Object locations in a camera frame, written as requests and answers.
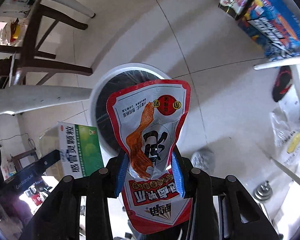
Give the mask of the white round trash bin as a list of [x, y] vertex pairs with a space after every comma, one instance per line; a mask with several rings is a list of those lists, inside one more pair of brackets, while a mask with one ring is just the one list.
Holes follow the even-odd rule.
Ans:
[[100, 147], [109, 157], [115, 157], [121, 145], [115, 138], [112, 119], [117, 128], [133, 120], [140, 121], [141, 112], [152, 96], [141, 96], [135, 86], [146, 81], [170, 79], [163, 71], [144, 63], [125, 63], [104, 74], [89, 99], [89, 125], [97, 128]]

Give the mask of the green white medicine box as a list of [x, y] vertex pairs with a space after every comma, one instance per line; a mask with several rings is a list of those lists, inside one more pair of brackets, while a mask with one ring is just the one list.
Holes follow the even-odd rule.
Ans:
[[104, 167], [96, 127], [59, 122], [57, 128], [63, 176], [88, 177]]

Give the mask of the smiley plastic bag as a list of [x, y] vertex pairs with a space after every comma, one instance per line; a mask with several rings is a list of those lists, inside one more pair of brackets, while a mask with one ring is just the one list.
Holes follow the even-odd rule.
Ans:
[[300, 122], [288, 121], [279, 107], [269, 115], [274, 134], [273, 158], [286, 167], [296, 165], [300, 161]]

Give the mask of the red white snack bag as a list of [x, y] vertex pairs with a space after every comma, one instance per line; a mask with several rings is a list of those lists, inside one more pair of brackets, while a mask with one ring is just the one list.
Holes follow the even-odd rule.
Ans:
[[175, 187], [171, 156], [190, 106], [191, 88], [182, 80], [153, 80], [135, 86], [141, 96], [152, 96], [133, 120], [117, 128], [115, 138], [128, 154], [129, 166], [122, 189], [133, 228], [144, 235], [189, 220], [192, 200]]

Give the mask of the blue printed cardboard box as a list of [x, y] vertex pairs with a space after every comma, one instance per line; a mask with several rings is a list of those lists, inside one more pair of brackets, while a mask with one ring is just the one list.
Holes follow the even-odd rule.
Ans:
[[300, 56], [300, 24], [283, 0], [253, 0], [238, 26], [270, 61]]

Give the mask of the dark wooden chair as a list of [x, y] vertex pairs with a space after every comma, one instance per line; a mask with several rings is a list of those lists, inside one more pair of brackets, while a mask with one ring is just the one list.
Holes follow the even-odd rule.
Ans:
[[[51, 18], [54, 22], [49, 26], [40, 41], [37, 41], [38, 31], [43, 17]], [[42, 85], [49, 78], [58, 73], [90, 76], [93, 73], [91, 68], [56, 61], [55, 54], [39, 50], [45, 39], [59, 22], [79, 30], [86, 30], [88, 28], [87, 24], [78, 22], [56, 9], [37, 2], [30, 16], [22, 46], [13, 47], [0, 45], [0, 53], [16, 53], [20, 56], [20, 58], [16, 60], [12, 59], [12, 57], [0, 59], [0, 77], [8, 77], [9, 74], [12, 74], [14, 84], [20, 85], [23, 83], [28, 72], [45, 73], [46, 75], [38, 82], [38, 85]]]

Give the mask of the silver dumbbell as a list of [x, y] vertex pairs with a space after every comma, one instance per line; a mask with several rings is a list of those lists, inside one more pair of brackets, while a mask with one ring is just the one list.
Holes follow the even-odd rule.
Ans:
[[273, 190], [268, 180], [258, 185], [253, 192], [253, 197], [259, 202], [266, 202], [273, 196]]

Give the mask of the black red flip-flop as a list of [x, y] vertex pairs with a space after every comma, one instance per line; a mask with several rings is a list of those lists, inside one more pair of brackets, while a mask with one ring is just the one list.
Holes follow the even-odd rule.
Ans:
[[279, 102], [289, 91], [293, 84], [292, 70], [290, 66], [282, 66], [272, 90], [272, 97], [275, 102]]

